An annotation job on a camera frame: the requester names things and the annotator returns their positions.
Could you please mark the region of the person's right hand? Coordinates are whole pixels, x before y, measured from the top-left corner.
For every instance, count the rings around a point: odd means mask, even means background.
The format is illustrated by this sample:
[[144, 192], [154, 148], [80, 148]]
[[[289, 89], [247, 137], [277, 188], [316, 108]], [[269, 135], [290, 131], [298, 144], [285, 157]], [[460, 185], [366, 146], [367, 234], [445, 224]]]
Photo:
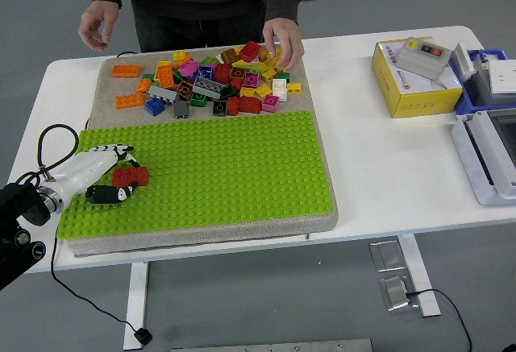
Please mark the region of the person's right hand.
[[119, 10], [116, 2], [103, 0], [91, 2], [81, 15], [78, 28], [81, 41], [94, 51], [104, 52], [109, 47]]

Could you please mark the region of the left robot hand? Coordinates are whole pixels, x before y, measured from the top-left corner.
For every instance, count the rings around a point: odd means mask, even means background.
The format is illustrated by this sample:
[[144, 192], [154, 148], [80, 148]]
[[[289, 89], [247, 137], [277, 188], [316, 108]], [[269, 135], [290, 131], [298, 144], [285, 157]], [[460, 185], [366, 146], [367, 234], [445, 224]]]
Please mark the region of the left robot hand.
[[137, 187], [136, 183], [122, 188], [94, 184], [121, 160], [137, 168], [139, 163], [131, 154], [133, 150], [134, 147], [110, 144], [92, 147], [75, 155], [58, 171], [54, 181], [47, 182], [47, 188], [52, 190], [48, 195], [56, 201], [56, 211], [68, 208], [77, 194], [85, 194], [93, 204], [113, 204], [127, 199]]

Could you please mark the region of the person's left hand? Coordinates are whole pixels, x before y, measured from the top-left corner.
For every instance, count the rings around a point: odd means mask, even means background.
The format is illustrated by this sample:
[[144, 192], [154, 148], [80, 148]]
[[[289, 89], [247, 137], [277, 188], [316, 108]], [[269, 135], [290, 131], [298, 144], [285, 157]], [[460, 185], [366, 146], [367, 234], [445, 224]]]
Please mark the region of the person's left hand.
[[305, 49], [299, 26], [291, 19], [276, 18], [264, 23], [263, 38], [265, 49], [272, 57], [276, 55], [275, 40], [282, 50], [278, 58], [277, 67], [285, 72], [292, 70], [302, 59]]

